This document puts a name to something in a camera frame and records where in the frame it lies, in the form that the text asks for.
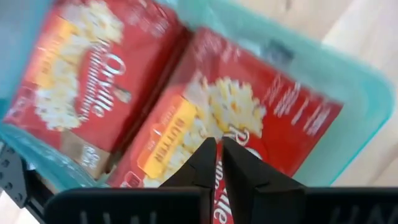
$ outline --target wooden surface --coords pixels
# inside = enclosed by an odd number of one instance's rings
[[[39,224],[26,209],[20,209],[5,192],[0,194],[1,224]]]
[[[241,0],[253,11],[382,70],[398,85],[397,0]],[[398,114],[335,185],[398,185]]]

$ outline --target red packaging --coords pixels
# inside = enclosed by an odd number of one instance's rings
[[[158,187],[210,136],[292,176],[341,109],[202,28],[108,184]],[[215,223],[232,223],[219,159],[216,176]]]
[[[76,2],[47,16],[4,121],[98,177],[159,95],[188,32],[149,0]]]

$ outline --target popcorn image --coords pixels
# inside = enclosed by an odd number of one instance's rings
[[[50,76],[40,77],[36,96],[36,114],[50,130],[80,126],[73,107],[78,96],[78,67],[84,53],[100,40],[120,43],[122,22],[109,10],[106,2],[92,0],[86,4],[67,4],[64,18],[76,27],[76,33],[62,46],[51,67]]]
[[[201,109],[191,130],[185,133],[183,142],[176,147],[163,175],[156,179],[146,175],[143,181],[145,187],[158,187],[164,183],[188,161],[207,137],[220,140],[224,133],[229,132],[230,125],[262,136],[262,119],[266,109],[253,97],[249,84],[241,85],[229,77],[209,84],[201,73],[196,73],[183,95]]]
[[[266,108],[259,104],[259,99],[253,97],[250,84],[240,84],[228,77],[219,78],[214,84],[204,82],[209,93],[209,105],[217,126],[227,133],[229,126],[247,129],[262,136],[262,119],[266,115]]]

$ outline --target light blue plastic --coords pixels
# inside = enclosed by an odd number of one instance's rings
[[[330,185],[388,120],[394,94],[381,74],[299,36],[227,0],[159,0],[177,11],[192,29],[209,27],[259,55],[276,41],[294,53],[294,79],[344,102],[340,115],[294,178],[311,186]],[[0,2],[0,115],[4,116],[23,76],[30,51],[51,0]],[[59,190],[95,185],[69,158],[30,134],[0,124],[0,137],[36,166]]]

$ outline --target screw hole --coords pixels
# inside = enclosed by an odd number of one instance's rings
[[[11,190],[12,189],[12,183],[8,182],[7,185],[4,187],[6,190]]]
[[[11,148],[7,148],[7,150],[6,150],[8,153],[10,153],[10,154],[13,154],[15,151],[13,150],[13,149],[11,149]]]
[[[10,161],[8,159],[5,159],[1,162],[1,166],[4,168],[8,167],[9,164],[10,164]]]
[[[22,201],[22,194],[18,194],[16,197],[14,197],[14,200],[15,200],[16,202]]]

